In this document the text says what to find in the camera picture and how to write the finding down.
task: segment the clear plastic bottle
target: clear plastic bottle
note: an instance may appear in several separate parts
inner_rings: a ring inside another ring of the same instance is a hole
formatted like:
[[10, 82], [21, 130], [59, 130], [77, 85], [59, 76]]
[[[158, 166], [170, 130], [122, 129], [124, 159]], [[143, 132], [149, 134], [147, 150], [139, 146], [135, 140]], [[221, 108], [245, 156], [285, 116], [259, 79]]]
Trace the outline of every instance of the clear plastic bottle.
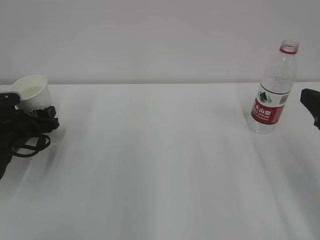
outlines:
[[266, 69], [247, 121], [254, 132], [269, 134], [276, 128], [288, 95], [296, 81], [295, 55], [298, 47], [297, 41], [283, 41], [278, 56]]

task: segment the white paper cup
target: white paper cup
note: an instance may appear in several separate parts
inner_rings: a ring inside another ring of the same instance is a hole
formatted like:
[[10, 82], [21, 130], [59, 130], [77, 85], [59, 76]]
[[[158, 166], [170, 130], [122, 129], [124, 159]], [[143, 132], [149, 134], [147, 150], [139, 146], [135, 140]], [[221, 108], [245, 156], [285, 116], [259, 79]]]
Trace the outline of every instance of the white paper cup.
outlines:
[[25, 113], [34, 110], [43, 110], [52, 106], [52, 100], [48, 88], [48, 80], [45, 76], [26, 76], [16, 81], [11, 90], [20, 94], [21, 101], [17, 105]]

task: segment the black cord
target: black cord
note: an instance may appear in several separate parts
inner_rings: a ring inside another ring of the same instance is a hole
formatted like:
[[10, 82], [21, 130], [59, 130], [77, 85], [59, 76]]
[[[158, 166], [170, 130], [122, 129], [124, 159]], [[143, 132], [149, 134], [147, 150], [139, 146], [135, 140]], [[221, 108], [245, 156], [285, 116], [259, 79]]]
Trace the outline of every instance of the black cord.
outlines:
[[[38, 138], [38, 140], [36, 142], [36, 146], [31, 146], [28, 144], [23, 144], [23, 145], [13, 144], [12, 149], [10, 151], [13, 156], [16, 156], [19, 158], [30, 158], [30, 157], [33, 157], [36, 154], [38, 154], [40, 151], [49, 147], [49, 145], [51, 144], [51, 140], [50, 140], [49, 136], [43, 134], [40, 126], [33, 120], [33, 117], [31, 115], [28, 115], [24, 112], [19, 112], [17, 114], [17, 118], [15, 119], [15, 121], [16, 121], [17, 125], [19, 126], [19, 128], [24, 132], [24, 135], [27, 138], [29, 137], [28, 136], [29, 134], [28, 134], [28, 131], [25, 129], [25, 127], [23, 127], [21, 124], [19, 124], [20, 117], [28, 120], [35, 127], [36, 134], [33, 134], [32, 138]], [[34, 152], [28, 153], [28, 154], [22, 154], [22, 153], [18, 153], [16, 151], [14, 151], [14, 149], [27, 149], [27, 150], [32, 150]]]

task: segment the black object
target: black object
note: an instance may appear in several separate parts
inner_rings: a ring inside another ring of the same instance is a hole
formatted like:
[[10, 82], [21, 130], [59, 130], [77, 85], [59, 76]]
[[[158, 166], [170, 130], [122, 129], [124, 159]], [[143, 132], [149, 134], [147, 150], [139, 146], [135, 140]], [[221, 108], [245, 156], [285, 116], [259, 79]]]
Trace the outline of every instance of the black object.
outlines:
[[314, 125], [320, 130], [320, 92], [305, 88], [301, 92], [300, 102], [314, 117]]
[[[16, 109], [19, 102], [18, 93], [0, 92], [0, 179], [12, 156], [29, 158], [46, 149], [51, 140], [45, 133], [51, 133], [59, 127], [54, 106], [26, 114]], [[26, 142], [32, 138], [38, 138], [36, 145], [27, 145]], [[18, 153], [19, 149], [32, 152], [21, 154]]]

